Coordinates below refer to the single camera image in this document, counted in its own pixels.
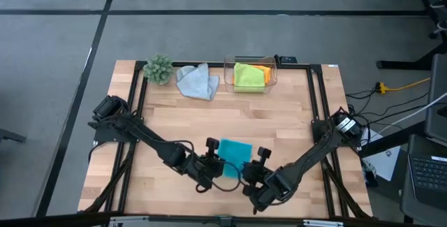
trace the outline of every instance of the white paper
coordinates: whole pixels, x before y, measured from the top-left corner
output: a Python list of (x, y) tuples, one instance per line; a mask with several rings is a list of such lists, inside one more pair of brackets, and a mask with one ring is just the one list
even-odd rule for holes
[[(375, 135), (376, 132), (371, 130), (371, 136)], [(371, 138), (370, 144), (373, 141), (382, 138), (383, 136), (377, 135)], [(363, 131), (362, 135), (362, 148), (366, 148), (366, 139), (368, 139), (368, 130)], [(365, 157), (363, 160), (369, 162), (376, 168), (376, 174), (380, 177), (384, 178), (387, 181), (391, 181), (391, 177), (393, 176), (394, 168), (397, 162), (397, 156), (399, 155), (400, 146), (388, 149), (382, 153), (378, 153), (372, 156)]]

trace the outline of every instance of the yellow cable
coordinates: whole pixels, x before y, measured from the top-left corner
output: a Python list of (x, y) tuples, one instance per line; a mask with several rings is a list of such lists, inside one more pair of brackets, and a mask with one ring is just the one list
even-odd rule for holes
[(380, 91), (380, 94), (385, 94), (387, 91), (400, 91), (400, 90), (403, 90), (403, 89), (406, 89), (406, 88), (414, 87), (415, 85), (419, 85), (420, 83), (423, 83), (423, 82), (428, 81), (428, 80), (430, 80), (430, 78), (419, 80), (419, 81), (417, 81), (415, 83), (412, 83), (410, 85), (406, 85), (404, 87), (399, 87), (399, 88), (389, 88), (389, 87), (385, 86), (385, 84), (383, 82), (380, 82), (380, 89), (379, 89), (379, 91)]

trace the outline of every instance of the orange cloth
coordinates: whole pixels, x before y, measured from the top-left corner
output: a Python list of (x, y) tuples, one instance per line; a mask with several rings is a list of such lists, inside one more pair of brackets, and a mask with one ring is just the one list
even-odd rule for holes
[[(270, 81), (270, 73), (272, 72), (272, 69), (265, 66), (253, 66), (254, 68), (261, 69), (264, 71), (264, 82), (267, 84)], [(235, 76), (233, 76), (233, 85), (235, 84)]]

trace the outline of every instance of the green cloth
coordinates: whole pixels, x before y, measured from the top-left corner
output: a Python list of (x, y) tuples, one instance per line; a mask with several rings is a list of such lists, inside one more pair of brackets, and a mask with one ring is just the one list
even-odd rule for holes
[(235, 92), (264, 92), (264, 71), (249, 64), (236, 63)]

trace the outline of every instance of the succulent plant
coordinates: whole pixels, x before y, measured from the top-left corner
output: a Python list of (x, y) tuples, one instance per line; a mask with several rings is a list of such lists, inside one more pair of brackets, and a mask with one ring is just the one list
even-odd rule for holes
[(174, 72), (173, 60), (167, 56), (156, 54), (147, 59), (147, 64), (142, 69), (148, 82), (164, 85), (169, 82)]

